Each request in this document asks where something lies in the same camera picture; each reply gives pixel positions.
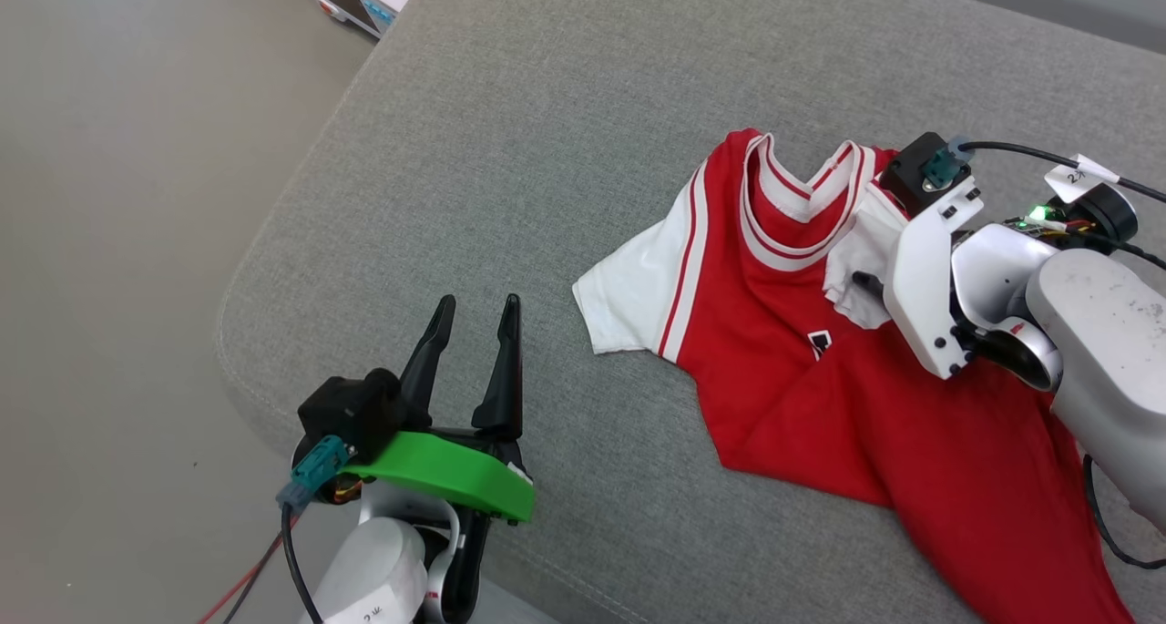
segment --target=jersey logo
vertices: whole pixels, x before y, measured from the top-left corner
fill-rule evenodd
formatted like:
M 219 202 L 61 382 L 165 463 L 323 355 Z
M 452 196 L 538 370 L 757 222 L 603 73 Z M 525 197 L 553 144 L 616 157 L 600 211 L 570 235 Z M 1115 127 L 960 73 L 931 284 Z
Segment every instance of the jersey logo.
M 810 332 L 806 337 L 809 337 L 809 345 L 814 349 L 814 359 L 820 360 L 822 353 L 830 346 L 830 331 L 819 330 L 816 332 Z

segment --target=white sleeve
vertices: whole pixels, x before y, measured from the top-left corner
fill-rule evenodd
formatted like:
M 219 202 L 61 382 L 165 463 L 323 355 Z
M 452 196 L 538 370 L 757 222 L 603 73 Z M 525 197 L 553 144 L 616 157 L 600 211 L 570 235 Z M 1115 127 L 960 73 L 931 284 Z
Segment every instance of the white sleeve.
M 704 166 L 668 216 L 574 285 L 596 353 L 646 349 L 675 362 L 691 314 L 708 236 Z
M 834 309 L 855 324 L 873 330 L 891 321 L 883 301 L 872 296 L 851 276 L 866 272 L 887 279 L 891 247 L 899 238 L 907 217 L 874 185 L 864 185 L 863 202 L 855 209 L 854 226 L 826 255 L 822 290 Z

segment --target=white label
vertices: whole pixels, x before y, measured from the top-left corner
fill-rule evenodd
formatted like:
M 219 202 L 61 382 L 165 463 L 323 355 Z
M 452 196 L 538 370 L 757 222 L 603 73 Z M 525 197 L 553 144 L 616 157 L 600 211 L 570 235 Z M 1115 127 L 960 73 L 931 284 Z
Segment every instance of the white label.
M 428 574 L 417 563 L 403 573 L 393 572 L 389 582 L 328 618 L 328 624 L 408 624 L 426 596 Z
M 1089 162 L 1089 159 L 1082 155 L 1075 155 L 1073 159 L 1077 160 L 1077 162 L 1080 160 Z M 1069 167 L 1056 167 L 1052 171 L 1045 173 L 1045 181 L 1048 183 L 1048 187 L 1053 188 L 1053 191 L 1058 196 L 1061 196 L 1061 201 L 1066 201 L 1066 203 L 1073 203 L 1083 192 L 1102 183 L 1100 177 L 1089 175 L 1089 173 L 1082 171 L 1079 168 Z

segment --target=red stripe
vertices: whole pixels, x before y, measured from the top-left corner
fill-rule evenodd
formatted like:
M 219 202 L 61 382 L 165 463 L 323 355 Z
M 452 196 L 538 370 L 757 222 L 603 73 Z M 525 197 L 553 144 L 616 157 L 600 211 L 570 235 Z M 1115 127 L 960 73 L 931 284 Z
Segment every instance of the red stripe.
M 814 183 L 814 187 L 812 187 L 812 189 L 817 189 L 817 188 L 822 187 L 822 183 L 826 181 L 826 178 L 828 178 L 829 176 L 834 175 L 835 168 L 838 168 L 838 164 L 845 162 L 847 157 L 850 156 L 850 149 L 851 148 L 854 148 L 854 147 L 852 146 L 848 146 L 845 150 L 842 150 L 842 155 L 838 155 L 838 159 L 834 160 L 834 167 L 830 168 L 829 171 L 822 173 L 822 176 L 820 178 L 817 178 L 817 181 Z
M 660 338 L 660 350 L 656 355 L 663 357 L 663 348 L 668 344 L 668 335 L 672 332 L 672 322 L 676 317 L 676 310 L 680 309 L 680 290 L 684 285 L 684 272 L 688 269 L 688 254 L 693 251 L 693 239 L 696 238 L 696 175 L 700 173 L 697 168 L 696 173 L 693 173 L 693 181 L 688 183 L 688 211 L 691 218 L 691 223 L 688 225 L 688 243 L 684 246 L 684 255 L 680 260 L 680 278 L 676 279 L 676 295 L 672 300 L 672 311 L 668 313 L 668 321 L 663 324 L 663 336 Z
M 771 139 L 766 139 L 765 140 L 765 163 L 770 166 L 770 170 L 773 173 L 774 176 L 777 176 L 778 181 L 781 184 L 786 185 L 786 189 L 791 189 L 791 191 L 798 192 L 798 195 L 801 196 L 801 197 L 809 197 L 809 194 L 803 190 L 803 188 L 800 188 L 800 187 L 791 183 L 791 181 L 787 181 L 785 178 L 785 176 L 781 175 L 781 168 L 778 168 L 778 167 L 774 166 L 774 163 L 773 163 L 772 146 L 773 146 L 773 141 Z
M 864 154 L 862 154 L 862 152 L 859 152 L 859 154 L 858 154 L 858 177 L 857 177 L 858 181 L 863 180 L 863 163 L 865 162 L 865 160 L 866 160 L 866 155 L 864 155 Z M 857 187 L 855 187 L 854 184 L 850 184 L 848 188 L 855 190 L 855 197 L 850 201 L 850 205 L 845 210 L 842 210 L 841 220 L 845 220 L 845 218 L 848 218 L 850 216 L 851 210 L 855 209 L 855 204 L 858 203 L 858 194 L 857 194 L 857 191 L 858 191 L 858 189 L 862 189 L 862 184 L 858 184 Z M 786 258 L 786 259 L 798 260 L 798 259 L 805 258 L 805 255 L 812 255 L 813 253 L 816 253 L 816 251 L 810 251 L 810 252 L 802 253 L 800 255 L 791 255 L 787 251 L 781 251 L 781 250 L 778 250 L 778 247 L 770 246 L 770 244 L 766 243 L 765 237 L 760 232 L 758 232 L 757 226 L 753 226 L 753 218 L 745 217 L 745 222 L 750 226 L 750 230 L 753 230 L 753 236 L 757 237 L 757 240 L 761 241 L 761 246 L 766 246 L 766 248 L 770 250 L 775 255 L 782 255 L 782 258 Z

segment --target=green bracket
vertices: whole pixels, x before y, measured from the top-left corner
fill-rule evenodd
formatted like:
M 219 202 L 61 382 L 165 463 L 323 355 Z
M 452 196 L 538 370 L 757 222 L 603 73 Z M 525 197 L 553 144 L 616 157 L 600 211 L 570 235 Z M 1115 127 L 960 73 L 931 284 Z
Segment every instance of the green bracket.
M 345 474 L 373 477 L 452 504 L 531 521 L 534 486 L 498 458 L 429 433 L 396 433 L 368 465 L 349 464 Z

